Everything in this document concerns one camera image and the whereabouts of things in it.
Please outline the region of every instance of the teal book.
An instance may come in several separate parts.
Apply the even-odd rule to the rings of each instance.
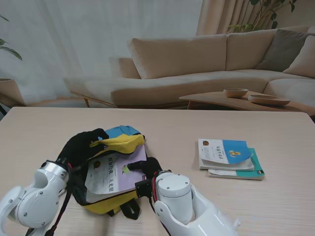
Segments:
[[[209,177],[263,180],[265,177],[265,173],[262,170],[262,167],[259,163],[255,149],[249,148],[249,151],[252,154],[251,160],[252,160],[252,163],[254,164],[253,171],[226,171],[226,170],[209,169],[208,170]]]

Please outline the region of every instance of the sofa cushion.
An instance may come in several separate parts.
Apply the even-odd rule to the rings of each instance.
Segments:
[[[142,79],[225,69],[225,34],[185,39],[134,38],[127,45]]]
[[[257,70],[284,71],[300,53],[310,33],[277,30],[274,40]]]
[[[287,74],[302,75],[315,78],[315,37],[308,36],[300,54],[288,69]]]
[[[315,107],[314,79],[280,79],[271,81],[264,94],[291,99]]]
[[[245,88],[263,92],[268,79],[233,71],[199,73],[151,80],[103,78],[66,79],[77,94],[115,105],[156,105],[181,101],[181,96]]]
[[[226,70],[254,69],[270,47],[276,30],[231,33],[227,38]]]
[[[268,81],[277,80],[277,79],[309,79],[308,77],[300,76],[300,75],[290,75],[284,74],[278,71],[271,70],[235,70],[239,73],[244,73],[246,75],[251,75],[254,78],[263,78]]]
[[[141,79],[132,58],[115,58],[109,59],[112,75],[115,77]]]

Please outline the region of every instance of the stack of books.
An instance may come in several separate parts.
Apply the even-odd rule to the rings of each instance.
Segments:
[[[199,139],[198,147],[199,168],[209,177],[264,179],[255,149],[246,141]]]

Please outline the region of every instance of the wooden bowl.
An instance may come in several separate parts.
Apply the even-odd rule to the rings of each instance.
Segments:
[[[290,102],[289,99],[270,95],[249,95],[248,100],[252,103],[271,106],[284,106]]]
[[[248,92],[245,88],[226,88],[223,93],[226,97],[243,97]]]

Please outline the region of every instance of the wooden table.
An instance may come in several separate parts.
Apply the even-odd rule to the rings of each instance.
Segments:
[[[73,135],[132,125],[148,155],[190,178],[232,219],[240,236],[310,236],[315,232],[315,125],[298,112],[13,108],[0,121],[0,196],[27,186],[45,160],[55,160]],[[198,138],[246,140],[266,173],[263,181],[207,178],[198,169]],[[71,199],[55,236],[166,236],[146,198],[137,221],[89,213]],[[7,221],[8,235],[26,229]]]
[[[195,102],[210,103],[234,108],[241,111],[267,111],[267,112],[305,112],[309,116],[315,116],[315,108],[298,102],[290,102],[285,106],[262,106],[248,101],[249,95],[263,95],[258,92],[249,91],[244,97],[230,98],[226,97],[223,92],[207,92],[192,94],[180,97],[182,100],[189,101],[187,109],[192,109]]]

